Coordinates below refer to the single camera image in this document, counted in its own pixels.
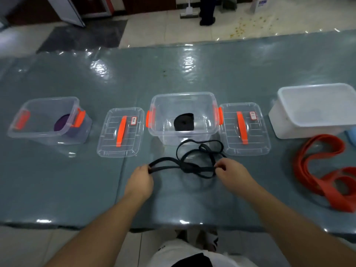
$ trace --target forearm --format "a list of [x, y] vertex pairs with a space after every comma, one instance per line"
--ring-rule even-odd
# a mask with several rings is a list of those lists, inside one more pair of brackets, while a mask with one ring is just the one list
[[115, 260], [132, 219], [144, 202], [128, 194], [81, 230], [47, 263], [46, 267], [109, 267]]
[[261, 186], [247, 200], [293, 267], [356, 265], [356, 252]]

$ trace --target clear plastic container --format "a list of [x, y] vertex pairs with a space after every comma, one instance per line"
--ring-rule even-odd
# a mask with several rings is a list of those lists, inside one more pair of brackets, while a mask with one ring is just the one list
[[144, 130], [145, 112], [138, 107], [113, 108], [105, 117], [96, 152], [102, 157], [137, 154]]
[[91, 119], [78, 98], [38, 98], [22, 105], [7, 135], [45, 145], [67, 145], [84, 143], [90, 129]]
[[[176, 131], [174, 120], [185, 113], [194, 115], [194, 129]], [[207, 141], [219, 129], [215, 96], [209, 92], [156, 95], [146, 117], [146, 126], [164, 145], [177, 146], [186, 139]]]
[[356, 125], [356, 91], [345, 83], [283, 87], [269, 112], [280, 139], [337, 135]]
[[[256, 103], [227, 103], [220, 105], [224, 123], [219, 127], [224, 152], [231, 156], [259, 156], [267, 154], [271, 143], [261, 109]], [[243, 116], [247, 142], [243, 142], [238, 125], [238, 112]]]

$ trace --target person's left hand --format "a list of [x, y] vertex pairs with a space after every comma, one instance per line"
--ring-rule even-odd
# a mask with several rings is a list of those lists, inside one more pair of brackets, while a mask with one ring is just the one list
[[154, 189], [154, 180], [149, 174], [149, 166], [143, 165], [137, 167], [127, 181], [125, 188], [125, 196], [135, 195], [147, 200]]

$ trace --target glossy table cover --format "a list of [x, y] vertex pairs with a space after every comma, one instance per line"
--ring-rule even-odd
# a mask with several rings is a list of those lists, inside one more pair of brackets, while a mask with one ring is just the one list
[[[85, 226], [123, 196], [136, 166], [175, 156], [176, 151], [145, 129], [135, 157], [99, 157], [96, 145], [107, 111], [138, 106], [146, 112], [156, 94], [210, 91], [218, 104], [255, 102], [265, 117], [272, 146], [269, 154], [231, 158], [322, 228], [355, 233], [355, 214], [331, 210], [323, 197], [309, 193], [294, 178], [291, 161], [305, 140], [277, 139], [268, 119], [280, 87], [337, 82], [356, 86], [355, 42], [356, 31], [344, 31], [0, 60], [0, 222], [50, 220], [53, 225]], [[76, 157], [6, 136], [13, 115], [26, 100], [69, 95], [80, 99], [93, 120], [88, 142], [79, 147]], [[335, 168], [356, 166], [356, 149], [344, 134], [340, 138], [347, 150], [327, 161], [313, 161], [312, 173], [322, 176]], [[172, 169], [155, 173], [154, 182], [154, 194], [138, 212], [133, 228], [262, 229], [251, 207], [218, 179], [203, 180]]]

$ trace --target white door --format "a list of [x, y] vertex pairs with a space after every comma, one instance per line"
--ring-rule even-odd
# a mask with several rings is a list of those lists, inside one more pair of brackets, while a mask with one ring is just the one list
[[61, 20], [85, 27], [71, 0], [48, 0]]

